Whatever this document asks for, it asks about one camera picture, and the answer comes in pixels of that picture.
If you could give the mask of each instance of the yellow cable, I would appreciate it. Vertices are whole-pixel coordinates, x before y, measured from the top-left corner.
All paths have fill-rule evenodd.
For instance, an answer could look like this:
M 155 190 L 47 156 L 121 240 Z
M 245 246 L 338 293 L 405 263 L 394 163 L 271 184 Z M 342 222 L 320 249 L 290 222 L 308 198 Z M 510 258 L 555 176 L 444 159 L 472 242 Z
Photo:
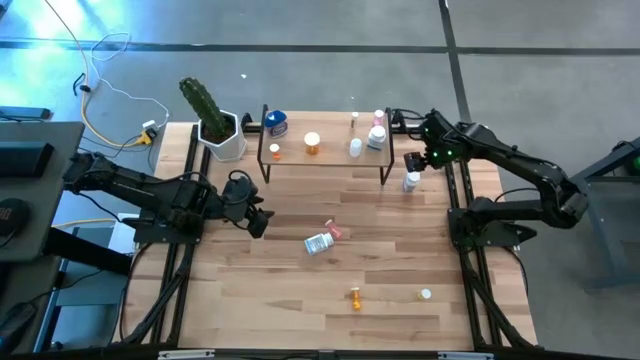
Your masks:
M 77 225 L 77 224 L 90 224 L 90 223 L 115 222 L 115 221 L 116 220 L 114 218 L 76 220 L 76 221 L 69 221 L 69 222 L 62 223 L 62 224 L 57 224 L 57 225 L 51 225 L 51 227 L 54 227 L 54 228 L 66 228 L 66 227 Z
M 53 13 L 56 14 L 56 16 L 58 17 L 60 22 L 62 22 L 62 25 L 64 25 L 64 27 L 67 28 L 67 31 L 69 32 L 69 34 L 71 34 L 71 37 L 73 37 L 73 41 L 76 42 L 76 46 L 78 47 L 78 50 L 80 50 L 80 54 L 82 54 L 82 60 L 84 60 L 84 73 L 86 74 L 86 76 L 84 78 L 84 85 L 88 87 L 89 86 L 89 63 L 87 62 L 87 56 L 84 54 L 84 50 L 82 50 L 82 46 L 80 46 L 80 42 L 78 41 L 76 36 L 73 34 L 73 31 L 71 31 L 69 26 L 67 26 L 67 23 L 65 23 L 64 20 L 62 20 L 62 17 L 60 16 L 60 14 L 58 14 L 56 9 L 51 5 L 51 3 L 49 3 L 49 0 L 44 0 L 44 2 L 46 2 L 47 5 L 49 5 L 49 7 L 51 8 L 51 11 L 53 11 Z M 100 138 L 100 140 L 104 141 L 105 143 L 107 143 L 107 144 L 109 144 L 111 146 L 115 146 L 115 147 L 118 147 L 118 148 L 119 147 L 127 148 L 127 147 L 132 147 L 132 146 L 137 146 L 137 145 L 143 144 L 140 139 L 136 140 L 136 142 L 133 142 L 131 144 L 118 144 L 118 143 L 115 143 L 115 142 L 107 139 L 106 137 L 102 136 L 102 134 L 100 134 L 98 132 L 98 130 L 96 130 L 93 127 L 93 125 L 91 125 L 91 123 L 89 122 L 89 119 L 87 119 L 87 114 L 86 114 L 87 99 L 86 99 L 86 95 L 87 95 L 87 93 L 85 91 L 82 91 L 82 104 L 80 105 L 80 114 L 82 115 L 82 121 L 85 123 L 85 125 L 87 125 L 87 127 L 89 128 L 89 130 L 91 130 L 92 133 L 94 133 L 98 138 Z

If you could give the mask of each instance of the white cable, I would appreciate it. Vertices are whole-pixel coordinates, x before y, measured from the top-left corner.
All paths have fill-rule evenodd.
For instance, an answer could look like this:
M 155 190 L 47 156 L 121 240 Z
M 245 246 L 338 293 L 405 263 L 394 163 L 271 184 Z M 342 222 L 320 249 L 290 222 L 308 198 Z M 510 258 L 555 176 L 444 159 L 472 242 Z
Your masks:
M 117 36 L 117 35 L 126 35 L 127 36 L 127 40 L 124 43 L 124 46 L 120 49 L 118 49 L 116 52 L 114 52 L 113 54 L 111 54 L 109 57 L 106 58 L 99 58 L 93 55 L 93 52 L 95 51 L 96 47 L 98 47 L 98 45 L 100 45 L 103 41 L 105 41 L 106 39 L 108 39 L 111 36 Z M 98 41 L 97 43 L 93 44 L 93 46 L 91 47 L 91 52 L 89 53 L 89 63 L 91 64 L 91 67 L 93 68 L 93 71 L 96 72 L 96 76 L 98 77 L 98 80 L 104 82 L 105 84 L 107 84 L 107 86 L 109 86 L 109 88 L 111 88 L 111 90 L 120 93 L 120 94 L 124 94 L 126 95 L 129 99 L 131 100 L 143 100 L 143 101 L 153 101 L 154 103 L 158 104 L 158 106 L 160 106 L 161 108 L 164 109 L 165 111 L 165 118 L 164 118 L 164 122 L 160 125 L 158 125 L 159 128 L 165 126 L 167 124 L 167 122 L 169 121 L 169 117 L 171 116 L 169 114 L 169 109 L 167 109 L 166 106 L 162 105 L 158 100 L 154 99 L 154 98 L 142 98 L 142 97 L 135 97 L 135 96 L 131 96 L 129 93 L 127 93 L 126 91 L 120 90 L 120 89 L 116 89 L 115 87 L 113 87 L 113 85 L 111 85 L 110 82 L 108 82 L 106 79 L 104 79 L 102 76 L 100 76 L 100 72 L 98 71 L 98 68 L 96 68 L 96 66 L 93 63 L 93 60 L 97 60 L 97 61 L 109 61 L 111 59 L 113 59 L 114 57 L 116 57 L 118 54 L 121 54 L 123 52 L 125 52 L 127 50 L 127 46 L 129 46 L 129 42 L 131 41 L 131 34 L 128 32 L 119 32 L 119 33 L 111 33 L 106 35 L 105 37 L 103 37 L 100 41 Z

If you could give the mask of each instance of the cactus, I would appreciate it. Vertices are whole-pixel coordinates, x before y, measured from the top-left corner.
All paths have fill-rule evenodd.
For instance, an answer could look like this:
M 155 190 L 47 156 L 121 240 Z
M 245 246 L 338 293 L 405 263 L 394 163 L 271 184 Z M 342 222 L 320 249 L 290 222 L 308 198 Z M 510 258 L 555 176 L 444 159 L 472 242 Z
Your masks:
M 180 90 L 215 140 L 219 142 L 226 140 L 231 132 L 229 122 L 222 115 L 204 85 L 188 77 L 180 80 Z

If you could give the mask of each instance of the blue cap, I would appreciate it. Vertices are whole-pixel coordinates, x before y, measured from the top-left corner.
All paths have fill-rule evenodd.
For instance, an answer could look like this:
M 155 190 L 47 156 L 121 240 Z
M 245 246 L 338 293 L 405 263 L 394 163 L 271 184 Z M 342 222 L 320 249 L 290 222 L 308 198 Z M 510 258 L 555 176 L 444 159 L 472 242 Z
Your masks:
M 280 110 L 274 110 L 267 114 L 267 118 L 265 119 L 264 126 L 266 127 L 274 127 L 281 122 L 287 120 L 287 115 Z

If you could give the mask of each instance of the blue container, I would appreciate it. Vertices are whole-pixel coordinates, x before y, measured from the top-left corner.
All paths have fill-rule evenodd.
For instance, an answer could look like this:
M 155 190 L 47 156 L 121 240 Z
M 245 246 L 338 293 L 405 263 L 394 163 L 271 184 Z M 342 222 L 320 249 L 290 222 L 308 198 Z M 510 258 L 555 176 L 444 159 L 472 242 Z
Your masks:
M 280 110 L 274 110 L 267 114 L 267 118 L 264 122 L 264 127 L 269 132 L 272 138 L 279 138 L 284 136 L 289 130 L 287 124 L 287 115 Z

